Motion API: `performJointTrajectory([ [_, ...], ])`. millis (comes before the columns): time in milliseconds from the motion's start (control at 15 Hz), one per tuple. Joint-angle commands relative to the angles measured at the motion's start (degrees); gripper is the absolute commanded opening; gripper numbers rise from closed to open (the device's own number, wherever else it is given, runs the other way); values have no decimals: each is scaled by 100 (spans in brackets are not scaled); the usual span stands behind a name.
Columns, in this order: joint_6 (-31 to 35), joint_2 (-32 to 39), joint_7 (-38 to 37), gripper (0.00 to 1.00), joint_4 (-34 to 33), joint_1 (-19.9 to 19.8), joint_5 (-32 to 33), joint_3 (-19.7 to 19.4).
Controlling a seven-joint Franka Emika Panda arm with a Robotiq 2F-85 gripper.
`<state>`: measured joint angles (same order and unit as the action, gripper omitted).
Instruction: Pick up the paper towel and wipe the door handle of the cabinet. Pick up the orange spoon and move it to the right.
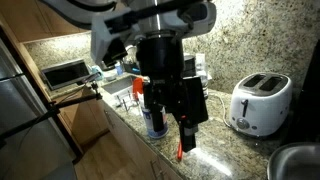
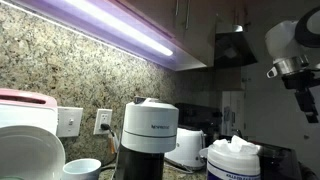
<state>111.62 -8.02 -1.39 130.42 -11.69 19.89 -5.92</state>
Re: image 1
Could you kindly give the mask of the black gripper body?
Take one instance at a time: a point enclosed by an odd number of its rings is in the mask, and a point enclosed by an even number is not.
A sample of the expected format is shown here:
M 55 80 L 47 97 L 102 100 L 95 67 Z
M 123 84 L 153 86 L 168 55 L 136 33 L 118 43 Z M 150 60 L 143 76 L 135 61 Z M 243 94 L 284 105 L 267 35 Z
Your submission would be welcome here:
M 165 106 L 183 124 L 198 124 L 208 119 L 201 79 L 183 78 L 181 40 L 172 37 L 142 40 L 136 57 L 141 75 L 150 78 L 145 91 L 148 103 Z

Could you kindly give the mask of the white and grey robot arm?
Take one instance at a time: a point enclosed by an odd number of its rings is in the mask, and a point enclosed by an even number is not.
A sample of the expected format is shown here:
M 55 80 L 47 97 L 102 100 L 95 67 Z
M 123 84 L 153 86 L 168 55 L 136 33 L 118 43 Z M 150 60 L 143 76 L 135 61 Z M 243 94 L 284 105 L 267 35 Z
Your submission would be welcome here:
M 182 150 L 196 147 L 198 125 L 208 119 L 201 78 L 185 76 L 182 40 L 211 31 L 216 6 L 209 0 L 40 0 L 71 24 L 91 31 L 91 58 L 113 64 L 137 48 L 144 105 L 151 111 L 153 130 L 164 128 L 166 109 L 179 126 Z

